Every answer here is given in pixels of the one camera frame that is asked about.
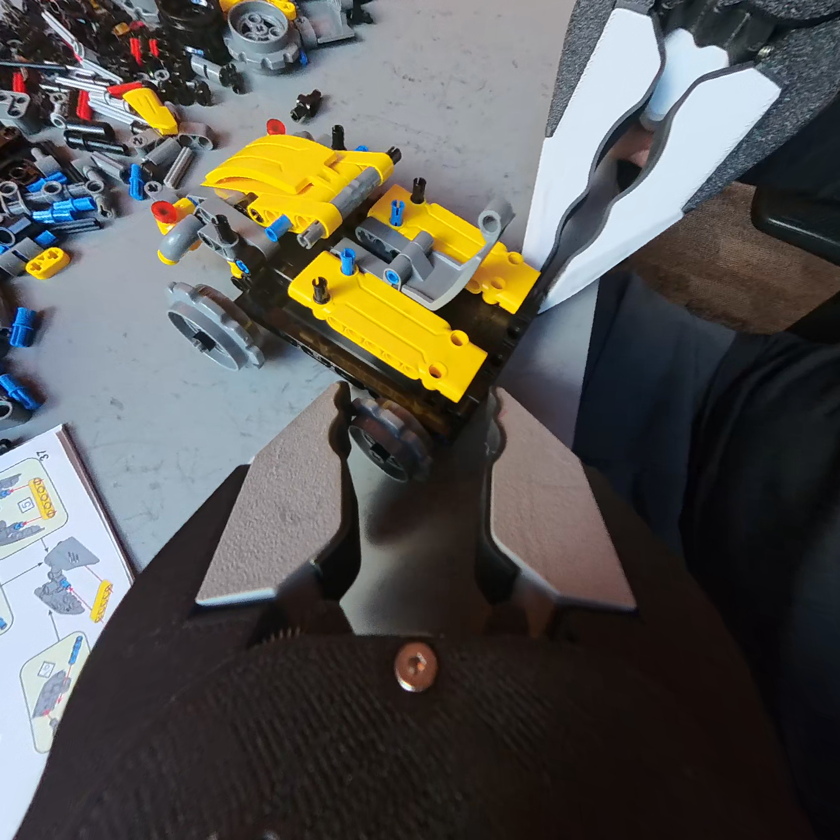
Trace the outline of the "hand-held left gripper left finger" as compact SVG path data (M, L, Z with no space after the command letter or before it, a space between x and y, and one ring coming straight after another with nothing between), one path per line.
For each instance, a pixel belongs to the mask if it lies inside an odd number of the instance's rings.
M196 594L201 607L263 602L357 529L347 384L330 384L252 459Z

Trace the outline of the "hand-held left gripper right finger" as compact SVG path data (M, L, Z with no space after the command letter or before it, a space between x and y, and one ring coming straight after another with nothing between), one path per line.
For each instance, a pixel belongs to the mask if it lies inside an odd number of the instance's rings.
M478 587L489 633L551 637L570 614L637 602L580 460L500 387L487 400Z

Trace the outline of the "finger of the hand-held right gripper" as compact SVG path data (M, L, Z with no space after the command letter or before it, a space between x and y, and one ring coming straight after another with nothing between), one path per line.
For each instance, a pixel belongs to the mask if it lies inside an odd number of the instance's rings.
M619 196L652 172L647 190L651 204L665 216L666 230L685 215L689 200L780 95L781 86L752 64L714 70L707 66L707 72L690 82L654 131L641 175L608 204L615 205ZM539 312L552 309L591 283L550 286Z
M567 223L591 193L603 154L637 120L665 64L650 9L574 9L549 105L521 254L541 286L587 286L665 231L651 204L652 172L591 213L594 230L562 256Z

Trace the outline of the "yellow toy brick vehicle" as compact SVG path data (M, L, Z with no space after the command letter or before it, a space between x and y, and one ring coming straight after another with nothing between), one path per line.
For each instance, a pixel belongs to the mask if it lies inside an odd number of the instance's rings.
M269 131L151 211L163 264L204 247L239 291L172 282L178 333L230 371L264 364L263 333L331 369L366 393L353 400L354 441L408 481L487 398L548 282L501 242L506 200L472 224L428 200L422 177L388 185L401 157L347 150L340 125L331 143Z

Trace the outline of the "black office chair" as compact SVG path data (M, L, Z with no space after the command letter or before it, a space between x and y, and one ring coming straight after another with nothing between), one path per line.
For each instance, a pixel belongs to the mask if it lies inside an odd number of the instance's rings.
M839 266L838 201L759 185L751 221L760 232Z

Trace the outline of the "person's legs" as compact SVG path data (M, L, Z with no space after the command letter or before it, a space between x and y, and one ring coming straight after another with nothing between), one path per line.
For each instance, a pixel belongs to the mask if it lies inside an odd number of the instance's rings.
M815 834L839 822L839 350L599 284L574 452L682 556L738 642Z

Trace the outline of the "building instruction booklet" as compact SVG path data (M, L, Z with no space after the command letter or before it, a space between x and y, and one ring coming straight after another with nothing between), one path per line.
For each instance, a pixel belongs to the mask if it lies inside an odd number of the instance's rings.
M12 838L133 572L66 425L2 456L1 491L1 837Z

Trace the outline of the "pile of loose toy bricks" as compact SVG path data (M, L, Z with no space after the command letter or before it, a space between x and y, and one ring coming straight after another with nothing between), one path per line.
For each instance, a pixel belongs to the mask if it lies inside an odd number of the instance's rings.
M343 126L312 137L268 113L206 125L211 78L239 93L237 66L175 34L155 34L116 2L2 2L2 284L64 270L64 242L114 213L108 182L161 231L158 258L197 248L222 260L243 294L287 284L282 270L323 248L393 172L398 152L357 144Z

